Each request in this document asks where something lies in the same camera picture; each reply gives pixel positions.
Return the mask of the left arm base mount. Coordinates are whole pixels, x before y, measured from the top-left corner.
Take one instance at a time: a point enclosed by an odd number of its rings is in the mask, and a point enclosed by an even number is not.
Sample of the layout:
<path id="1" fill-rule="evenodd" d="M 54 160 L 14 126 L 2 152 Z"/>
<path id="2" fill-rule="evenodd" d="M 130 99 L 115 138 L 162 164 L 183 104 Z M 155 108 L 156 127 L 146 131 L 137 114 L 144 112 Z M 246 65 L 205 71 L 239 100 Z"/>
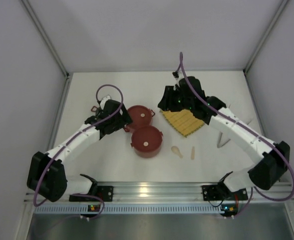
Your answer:
<path id="1" fill-rule="evenodd" d="M 111 202 L 113 200 L 113 192 L 114 187 L 111 185 L 95 185 L 93 186 L 87 195 L 95 196 L 103 200 L 104 202 Z M 69 197 L 70 202 L 98 202 L 98 199 L 93 199 L 91 197 L 85 197 L 85 196 L 75 196 L 75 194 L 71 195 Z"/>

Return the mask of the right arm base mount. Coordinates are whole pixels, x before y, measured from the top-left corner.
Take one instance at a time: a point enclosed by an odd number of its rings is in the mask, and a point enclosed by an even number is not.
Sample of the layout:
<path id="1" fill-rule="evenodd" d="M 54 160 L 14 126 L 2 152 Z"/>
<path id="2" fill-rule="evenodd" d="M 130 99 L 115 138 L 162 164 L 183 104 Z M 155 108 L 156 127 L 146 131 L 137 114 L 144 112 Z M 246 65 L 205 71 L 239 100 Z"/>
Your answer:
<path id="1" fill-rule="evenodd" d="M 231 192 L 229 189 L 221 188 L 217 184 L 205 184 L 201 186 L 203 200 L 207 202 L 211 201 L 239 201 L 248 200 L 248 193 L 246 189 L 240 189 L 235 192 Z"/>

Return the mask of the metal tongs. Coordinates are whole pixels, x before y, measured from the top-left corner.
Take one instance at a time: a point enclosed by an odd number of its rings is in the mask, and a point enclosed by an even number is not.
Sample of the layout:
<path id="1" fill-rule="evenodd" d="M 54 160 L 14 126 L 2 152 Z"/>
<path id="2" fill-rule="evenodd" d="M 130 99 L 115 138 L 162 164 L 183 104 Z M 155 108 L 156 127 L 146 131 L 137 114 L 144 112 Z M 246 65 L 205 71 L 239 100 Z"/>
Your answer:
<path id="1" fill-rule="evenodd" d="M 234 123 L 229 120 L 223 120 L 222 123 L 222 125 L 219 125 L 217 147 L 221 148 L 228 142 L 234 142 L 242 150 L 246 150 L 253 139 L 253 135 L 238 125 L 238 123 L 242 124 L 243 122 L 237 121 Z"/>

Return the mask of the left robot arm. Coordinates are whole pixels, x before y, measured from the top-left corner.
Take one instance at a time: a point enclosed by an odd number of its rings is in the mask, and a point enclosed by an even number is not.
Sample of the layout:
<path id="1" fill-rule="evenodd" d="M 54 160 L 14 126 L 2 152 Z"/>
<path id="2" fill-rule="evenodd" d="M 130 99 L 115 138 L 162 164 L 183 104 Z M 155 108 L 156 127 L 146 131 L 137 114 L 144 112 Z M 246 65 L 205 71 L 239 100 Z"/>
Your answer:
<path id="1" fill-rule="evenodd" d="M 69 200 L 85 201 L 98 194 L 98 183 L 86 174 L 67 176 L 66 166 L 104 136 L 123 129 L 133 121 L 124 104 L 112 100 L 99 101 L 94 115 L 67 140 L 55 148 L 33 155 L 27 179 L 27 187 L 45 199 L 56 202 L 62 196 Z"/>

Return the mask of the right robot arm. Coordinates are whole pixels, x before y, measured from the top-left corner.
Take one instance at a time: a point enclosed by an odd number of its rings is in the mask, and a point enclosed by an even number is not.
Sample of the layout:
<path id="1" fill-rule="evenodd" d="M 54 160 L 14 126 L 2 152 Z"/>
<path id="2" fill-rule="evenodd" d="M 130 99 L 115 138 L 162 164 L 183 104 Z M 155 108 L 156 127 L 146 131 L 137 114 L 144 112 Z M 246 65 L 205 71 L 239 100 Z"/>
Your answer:
<path id="1" fill-rule="evenodd" d="M 257 187 L 269 190 L 287 171 L 290 147 L 281 141 L 260 136 L 240 121 L 226 104 L 215 96 L 206 96 L 200 81 L 193 76 L 180 79 L 176 85 L 167 85 L 158 107 L 167 112 L 190 111 L 208 126 L 226 134 L 252 160 L 249 168 L 231 171 L 219 180 L 217 188 L 223 194 Z"/>

